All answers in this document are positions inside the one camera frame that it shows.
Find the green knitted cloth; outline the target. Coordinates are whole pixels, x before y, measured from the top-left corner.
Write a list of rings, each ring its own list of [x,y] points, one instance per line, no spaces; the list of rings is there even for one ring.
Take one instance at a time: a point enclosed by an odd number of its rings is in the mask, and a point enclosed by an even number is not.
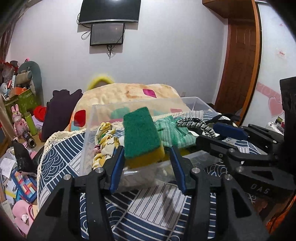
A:
[[[166,116],[154,122],[164,147],[176,146],[181,149],[195,145],[196,137],[187,128],[177,126],[179,119]]]

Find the green yellow sponge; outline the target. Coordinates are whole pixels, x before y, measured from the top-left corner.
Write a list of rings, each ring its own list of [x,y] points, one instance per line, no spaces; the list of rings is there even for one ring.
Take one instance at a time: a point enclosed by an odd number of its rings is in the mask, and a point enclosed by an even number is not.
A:
[[[123,117],[125,165],[140,168],[161,161],[165,150],[149,109],[139,108]]]

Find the yellow floral fabric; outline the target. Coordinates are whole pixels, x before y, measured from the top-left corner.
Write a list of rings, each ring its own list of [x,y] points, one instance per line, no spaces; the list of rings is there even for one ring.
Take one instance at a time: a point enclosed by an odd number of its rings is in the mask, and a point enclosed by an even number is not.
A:
[[[113,157],[114,151],[119,147],[120,142],[115,136],[115,127],[110,122],[102,122],[95,134],[95,147],[92,170],[103,167],[106,160]]]

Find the pink neck pillow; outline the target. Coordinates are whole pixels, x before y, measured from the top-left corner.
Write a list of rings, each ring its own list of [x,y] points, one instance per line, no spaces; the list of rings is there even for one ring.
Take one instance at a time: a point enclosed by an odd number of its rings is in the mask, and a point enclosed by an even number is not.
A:
[[[29,204],[25,200],[19,200],[15,203],[12,209],[15,217],[14,223],[23,234],[28,234],[38,212],[39,208],[37,205]]]

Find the colourful block puzzle box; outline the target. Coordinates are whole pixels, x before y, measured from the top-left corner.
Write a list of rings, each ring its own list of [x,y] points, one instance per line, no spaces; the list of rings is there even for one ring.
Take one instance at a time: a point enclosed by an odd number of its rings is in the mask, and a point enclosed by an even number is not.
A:
[[[37,183],[33,177],[22,175],[18,171],[11,174],[11,178],[17,187],[17,200],[22,199],[33,203],[37,198]]]

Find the clear plastic storage box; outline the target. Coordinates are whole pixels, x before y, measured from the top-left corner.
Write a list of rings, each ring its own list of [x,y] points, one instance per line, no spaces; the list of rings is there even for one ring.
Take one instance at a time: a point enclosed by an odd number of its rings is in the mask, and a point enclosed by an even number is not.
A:
[[[170,147],[186,150],[196,142],[194,133],[177,126],[177,121],[197,118],[205,123],[215,116],[217,112],[198,97],[93,105],[86,123],[79,175],[106,168],[122,152],[120,163],[109,174],[112,191],[171,182],[175,176]]]

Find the pink rabbit toy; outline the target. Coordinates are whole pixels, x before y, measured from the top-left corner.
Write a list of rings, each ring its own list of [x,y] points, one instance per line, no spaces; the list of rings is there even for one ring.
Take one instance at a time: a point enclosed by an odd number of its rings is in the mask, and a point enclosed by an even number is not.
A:
[[[17,138],[23,137],[24,131],[29,131],[27,122],[22,118],[18,104],[11,107],[13,127]]]

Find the green cylinder bottle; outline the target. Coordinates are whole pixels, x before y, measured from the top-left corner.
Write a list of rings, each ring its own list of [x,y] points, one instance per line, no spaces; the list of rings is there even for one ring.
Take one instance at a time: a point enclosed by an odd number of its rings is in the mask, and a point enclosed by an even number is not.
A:
[[[24,117],[27,122],[31,135],[35,136],[38,133],[38,130],[34,124],[31,114],[27,111],[26,113],[24,113]]]

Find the red plush item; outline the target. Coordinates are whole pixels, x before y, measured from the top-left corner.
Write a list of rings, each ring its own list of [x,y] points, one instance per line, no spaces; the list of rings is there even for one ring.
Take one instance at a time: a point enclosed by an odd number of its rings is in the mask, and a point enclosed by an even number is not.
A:
[[[37,106],[33,110],[33,114],[38,121],[44,122],[47,108],[45,106]]]

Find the dark purple garment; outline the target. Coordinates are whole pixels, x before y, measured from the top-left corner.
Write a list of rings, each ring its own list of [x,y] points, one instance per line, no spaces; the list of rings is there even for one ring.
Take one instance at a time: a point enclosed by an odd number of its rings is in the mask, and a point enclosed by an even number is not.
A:
[[[74,108],[83,96],[78,89],[72,94],[67,89],[54,90],[52,99],[47,102],[46,114],[43,122],[40,140],[45,142],[51,135],[63,131],[70,123]]]

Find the brown overhead cabinet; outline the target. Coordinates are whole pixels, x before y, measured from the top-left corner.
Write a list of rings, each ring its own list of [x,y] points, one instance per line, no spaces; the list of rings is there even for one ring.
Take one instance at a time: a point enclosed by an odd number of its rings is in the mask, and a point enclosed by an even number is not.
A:
[[[202,0],[202,4],[225,19],[254,20],[251,0]]]

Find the green cardboard box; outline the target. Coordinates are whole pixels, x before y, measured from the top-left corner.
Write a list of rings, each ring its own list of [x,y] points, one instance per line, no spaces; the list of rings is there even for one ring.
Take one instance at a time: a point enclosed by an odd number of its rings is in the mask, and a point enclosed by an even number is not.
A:
[[[41,105],[41,102],[37,96],[35,96],[30,89],[20,95],[15,95],[9,100],[4,101],[8,116],[11,118],[12,111],[11,107],[18,104],[18,108],[21,114],[27,111],[32,112],[37,106]]]

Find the teal grey plush toy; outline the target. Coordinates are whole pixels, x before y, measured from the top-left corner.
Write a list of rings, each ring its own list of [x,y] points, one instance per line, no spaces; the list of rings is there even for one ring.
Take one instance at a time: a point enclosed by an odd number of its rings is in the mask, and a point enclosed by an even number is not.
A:
[[[40,102],[44,102],[41,70],[36,62],[27,61],[20,65],[15,84],[17,87],[29,87],[37,99]]]

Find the pink heart wall stickers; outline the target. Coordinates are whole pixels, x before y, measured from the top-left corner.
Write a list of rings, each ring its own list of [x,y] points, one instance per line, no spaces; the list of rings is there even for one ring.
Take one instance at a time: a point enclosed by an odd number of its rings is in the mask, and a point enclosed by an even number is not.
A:
[[[258,82],[256,90],[268,98],[268,108],[272,117],[283,114],[281,94]]]

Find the small wall monitor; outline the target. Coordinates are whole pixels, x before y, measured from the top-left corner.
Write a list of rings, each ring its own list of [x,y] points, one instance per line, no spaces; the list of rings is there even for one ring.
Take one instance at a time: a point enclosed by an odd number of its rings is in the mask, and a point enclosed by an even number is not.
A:
[[[124,23],[95,23],[91,25],[90,46],[121,45],[125,33]]]

